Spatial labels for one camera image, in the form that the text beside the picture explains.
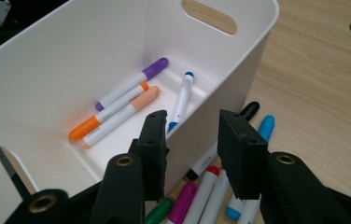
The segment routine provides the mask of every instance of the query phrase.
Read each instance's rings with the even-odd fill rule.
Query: orange marker
[[[100,126],[100,124],[102,124],[104,121],[114,116],[115,113],[120,111],[135,97],[137,97],[138,95],[140,95],[148,89],[149,85],[146,82],[143,82],[140,85],[136,86],[131,91],[127,92],[122,97],[120,97],[117,101],[115,101],[102,111],[98,112],[96,115],[91,116],[89,119],[79,124],[73,131],[70,132],[70,134],[68,134],[68,138],[71,141],[77,141],[83,138],[88,133]]]
[[[128,119],[135,112],[140,111],[150,102],[155,100],[158,97],[159,92],[159,87],[154,86],[145,91],[143,94],[137,96],[137,98],[132,100],[129,105],[126,105],[126,107],[121,109],[120,112],[86,135],[83,138],[83,145],[85,145],[85,147],[91,147],[93,144],[118,127],[124,120]]]

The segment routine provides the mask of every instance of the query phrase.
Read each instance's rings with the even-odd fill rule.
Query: orange marker cap
[[[137,96],[137,98],[132,100],[130,104],[133,105],[137,111],[140,111],[142,108],[144,108],[144,106],[155,100],[156,97],[158,97],[160,91],[161,89],[159,89],[157,86],[151,87],[149,90],[145,91],[141,95]]]
[[[96,129],[100,124],[100,121],[95,116],[91,116],[91,118],[83,121],[83,123],[79,124],[71,131],[70,134],[68,134],[68,139],[70,139],[70,141],[77,141]]]
[[[141,83],[140,86],[144,89],[144,91],[149,89],[149,85],[146,82]]]

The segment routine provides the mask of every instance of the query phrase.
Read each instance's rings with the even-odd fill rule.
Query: marker
[[[158,224],[169,213],[173,206],[173,201],[169,198],[165,198],[147,215],[146,224]]]
[[[271,139],[273,130],[274,130],[274,116],[268,115],[260,123],[260,128],[258,130],[258,133],[260,134],[260,136],[262,136],[263,139],[265,139],[266,142],[269,142],[269,140]],[[242,223],[248,223],[246,222],[246,220],[250,220],[251,223],[253,223],[259,207],[260,207],[260,200],[236,199],[236,197],[233,194],[231,201],[228,204],[228,207],[226,209],[226,214],[228,215],[229,218],[233,220],[237,220],[239,219],[239,217],[242,217],[244,219],[244,222]]]
[[[182,80],[181,90],[176,99],[173,121],[169,123],[169,129],[167,130],[168,133],[185,117],[193,79],[193,73],[187,72],[184,76],[184,79]]]
[[[239,219],[242,215],[243,207],[245,206],[246,200],[237,199],[234,194],[226,207],[226,215],[233,220]]]
[[[260,104],[258,102],[251,102],[249,103],[243,110],[240,112],[240,115],[243,116],[247,121],[251,120],[252,117],[257,113],[260,109]],[[204,155],[195,163],[195,165],[190,168],[187,172],[187,178],[190,180],[197,179],[213,162],[213,160],[218,156],[217,154],[217,144],[216,141],[213,146],[211,146]]]
[[[91,147],[104,136],[106,136],[109,132],[118,127],[124,120],[129,118],[135,112],[140,111],[150,102],[152,102],[155,98],[158,97],[160,92],[159,87],[154,86],[143,94],[137,96],[134,100],[132,100],[126,107],[120,110],[116,115],[106,120],[102,125],[93,130],[91,133],[86,135],[82,141],[85,147]]]
[[[172,211],[167,216],[168,220],[166,224],[182,224],[188,209],[190,209],[190,204],[195,197],[196,191],[197,188],[193,182],[188,182],[184,185],[176,199]]]
[[[133,99],[135,99],[135,97],[146,91],[148,88],[149,85],[146,82],[143,82],[140,85],[134,87],[131,91],[128,91],[104,110],[98,112],[96,115],[91,116],[89,119],[79,124],[75,129],[73,129],[73,131],[70,132],[70,134],[68,134],[68,138],[71,141],[77,141],[83,138],[88,133],[100,126],[100,124],[102,124],[104,121],[114,116],[115,113],[124,108]]]
[[[207,203],[208,197],[210,197],[211,191],[216,184],[218,174],[219,169],[215,166],[209,166],[207,171],[204,172],[202,182],[198,188],[198,191],[196,192],[195,198],[190,205],[190,210],[185,216],[183,223],[198,223]]]
[[[221,170],[199,223],[216,223],[219,209],[221,208],[221,205],[225,199],[225,195],[228,191],[229,185],[230,184],[228,177],[226,176],[226,171]]]
[[[255,222],[258,210],[260,210],[260,198],[258,200],[246,200],[243,207],[243,215],[237,221],[237,224],[251,224]]]
[[[107,95],[105,98],[101,99],[96,104],[96,109],[102,111],[104,108],[108,107],[114,101],[119,99],[126,92],[139,85],[142,82],[152,79],[158,75],[164,68],[167,67],[169,61],[166,58],[161,58],[152,65],[148,66],[146,69],[141,71],[137,76],[128,82],[127,85],[122,86],[121,88],[113,91],[111,94]]]
[[[266,142],[269,142],[272,136],[272,132],[274,130],[274,116],[268,115],[260,124],[260,128],[258,129],[258,133],[265,139]]]

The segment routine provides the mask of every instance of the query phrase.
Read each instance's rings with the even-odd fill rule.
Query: bin handle hole
[[[237,24],[232,17],[195,0],[182,0],[182,7],[192,18],[222,31],[227,35],[235,35]]]

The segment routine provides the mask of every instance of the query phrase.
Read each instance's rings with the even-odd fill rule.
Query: purple marker cap
[[[104,107],[103,107],[103,105],[102,105],[100,102],[97,102],[97,104],[95,105],[95,107],[96,107],[96,110],[97,110],[97,111],[102,111],[102,110],[104,110]]]
[[[158,73],[160,73],[161,70],[167,67],[168,64],[169,60],[167,60],[166,58],[161,58],[152,65],[148,66],[146,69],[144,69],[143,73],[146,75],[147,80],[150,80],[156,75],[158,75]]]
[[[188,182],[184,185],[181,192],[176,199],[175,205],[172,208],[172,211],[167,216],[167,218],[175,224],[182,224],[185,216],[190,209],[193,198],[195,197],[197,188],[193,182]]]

